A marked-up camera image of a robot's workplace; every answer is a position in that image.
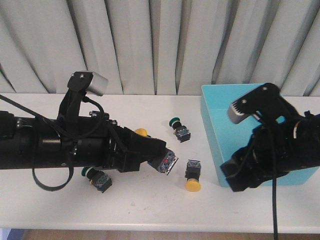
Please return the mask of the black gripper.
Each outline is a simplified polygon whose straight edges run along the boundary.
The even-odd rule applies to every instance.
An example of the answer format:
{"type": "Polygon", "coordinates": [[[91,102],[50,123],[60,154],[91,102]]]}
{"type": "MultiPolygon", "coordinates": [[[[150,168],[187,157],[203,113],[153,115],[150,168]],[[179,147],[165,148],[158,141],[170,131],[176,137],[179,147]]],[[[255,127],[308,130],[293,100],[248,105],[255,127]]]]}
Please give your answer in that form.
{"type": "Polygon", "coordinates": [[[140,170],[143,162],[157,169],[167,155],[166,142],[150,136],[142,136],[127,127],[106,126],[108,148],[102,162],[103,170],[121,173],[140,170]]]}
{"type": "Polygon", "coordinates": [[[282,185],[304,184],[308,179],[307,149],[303,146],[307,119],[259,121],[261,124],[253,129],[247,146],[220,166],[232,191],[242,192],[277,180],[282,185]]]}

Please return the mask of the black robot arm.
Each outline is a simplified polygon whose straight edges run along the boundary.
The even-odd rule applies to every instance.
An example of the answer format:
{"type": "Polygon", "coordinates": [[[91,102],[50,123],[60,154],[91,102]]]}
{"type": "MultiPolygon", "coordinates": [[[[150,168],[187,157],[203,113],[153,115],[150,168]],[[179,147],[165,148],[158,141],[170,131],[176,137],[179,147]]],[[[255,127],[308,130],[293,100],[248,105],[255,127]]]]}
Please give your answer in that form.
{"type": "Polygon", "coordinates": [[[252,130],[247,146],[220,166],[234,192],[256,188],[292,171],[320,165],[320,116],[304,116],[283,98],[249,106],[241,102],[243,115],[253,115],[260,125],[252,130]]]}
{"type": "Polygon", "coordinates": [[[169,171],[173,153],[166,142],[142,136],[106,119],[91,135],[78,140],[62,136],[38,118],[0,113],[0,168],[31,169],[97,167],[139,171],[148,162],[160,173],[169,171]]]}

